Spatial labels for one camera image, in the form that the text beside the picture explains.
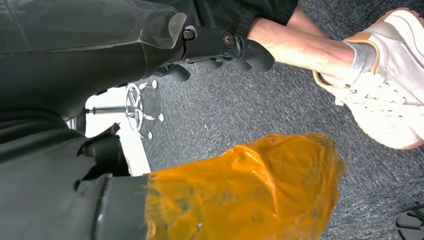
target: black pants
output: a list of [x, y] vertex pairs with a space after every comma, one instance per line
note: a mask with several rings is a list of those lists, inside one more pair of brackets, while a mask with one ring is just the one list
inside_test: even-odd
[[298, 0], [148, 0], [171, 5], [188, 15], [187, 24], [226, 29], [246, 37], [252, 21], [262, 17], [286, 25]]

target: gray carpet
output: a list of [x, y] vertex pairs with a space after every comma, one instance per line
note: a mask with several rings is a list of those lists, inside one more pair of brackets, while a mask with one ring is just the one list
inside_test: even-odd
[[[303, 0], [301, 5], [339, 40], [390, 9], [409, 7], [424, 15], [421, 0]], [[369, 139], [308, 70], [282, 64], [267, 73], [241, 72], [228, 64], [217, 71], [188, 68], [189, 81], [155, 78], [158, 89], [144, 97], [148, 111], [165, 116], [165, 122], [147, 126], [153, 139], [143, 141], [153, 171], [216, 156], [270, 133], [327, 133], [350, 169], [322, 239], [400, 239], [395, 216], [424, 203], [424, 148], [398, 151]]]

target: orange wrapping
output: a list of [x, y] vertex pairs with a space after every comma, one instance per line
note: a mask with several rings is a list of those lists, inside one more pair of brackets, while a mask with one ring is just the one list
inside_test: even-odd
[[147, 239], [318, 239], [339, 199], [342, 173], [323, 134], [273, 134], [152, 173]]

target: metal bolt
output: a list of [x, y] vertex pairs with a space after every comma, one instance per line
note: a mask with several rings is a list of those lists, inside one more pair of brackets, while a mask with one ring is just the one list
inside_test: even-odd
[[185, 40], [190, 40], [195, 38], [195, 34], [191, 30], [185, 30], [184, 32], [182, 32], [182, 37]]
[[224, 45], [227, 48], [230, 49], [230, 48], [234, 47], [234, 44], [235, 44], [235, 41], [236, 40], [234, 39], [234, 37], [233, 37], [233, 35], [231, 33], [229, 33], [229, 32], [224, 33], [223, 40], [224, 40]]

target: human leg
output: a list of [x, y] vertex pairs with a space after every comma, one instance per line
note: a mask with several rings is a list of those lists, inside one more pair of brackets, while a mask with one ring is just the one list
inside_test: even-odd
[[327, 35], [309, 18], [299, 5], [294, 10], [286, 26], [291, 29], [327, 38]]
[[[424, 20], [416, 12], [396, 13], [345, 42], [264, 19], [253, 23], [248, 37], [278, 62], [314, 70], [317, 83], [351, 109], [371, 138], [410, 149], [424, 143]], [[381, 90], [386, 85], [391, 91]]]
[[289, 64], [342, 78], [355, 52], [343, 42], [289, 28], [257, 18], [247, 36], [264, 46], [279, 63]]

